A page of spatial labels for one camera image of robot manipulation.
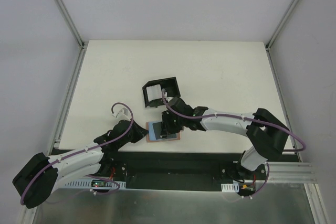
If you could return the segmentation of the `tan leather card holder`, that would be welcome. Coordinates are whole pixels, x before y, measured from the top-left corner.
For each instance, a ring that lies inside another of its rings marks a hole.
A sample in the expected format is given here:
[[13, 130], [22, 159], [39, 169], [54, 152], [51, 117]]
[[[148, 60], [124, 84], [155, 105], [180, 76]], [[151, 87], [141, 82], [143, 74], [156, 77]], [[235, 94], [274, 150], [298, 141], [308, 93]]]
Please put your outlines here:
[[169, 134], [162, 121], [147, 122], [146, 129], [148, 131], [146, 136], [148, 143], [177, 141], [181, 139], [180, 133]]

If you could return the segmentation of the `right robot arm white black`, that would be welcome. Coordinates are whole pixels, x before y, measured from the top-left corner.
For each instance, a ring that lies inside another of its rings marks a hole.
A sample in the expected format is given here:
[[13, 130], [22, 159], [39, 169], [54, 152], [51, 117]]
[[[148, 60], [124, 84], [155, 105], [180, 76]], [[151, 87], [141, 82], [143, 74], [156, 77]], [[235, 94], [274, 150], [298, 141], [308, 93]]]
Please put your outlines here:
[[289, 129], [266, 109], [227, 114], [206, 106], [193, 108], [181, 98], [163, 98], [163, 103], [167, 108], [162, 112], [163, 130], [167, 134], [186, 127], [192, 131], [223, 131], [247, 137], [252, 147], [242, 153], [236, 166], [242, 179], [250, 178], [261, 164], [277, 160], [285, 150]]

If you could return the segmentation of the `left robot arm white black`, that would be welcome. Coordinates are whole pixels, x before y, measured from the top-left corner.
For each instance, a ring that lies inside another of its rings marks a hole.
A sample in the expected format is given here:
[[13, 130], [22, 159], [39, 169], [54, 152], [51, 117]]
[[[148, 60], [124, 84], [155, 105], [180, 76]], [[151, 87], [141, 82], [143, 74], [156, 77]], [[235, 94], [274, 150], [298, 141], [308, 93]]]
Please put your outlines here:
[[95, 173], [108, 175], [111, 170], [108, 160], [121, 147], [137, 143], [147, 134], [148, 130], [136, 122], [121, 120], [84, 147], [58, 155], [35, 154], [12, 181], [20, 195], [20, 204], [32, 209], [72, 180]]

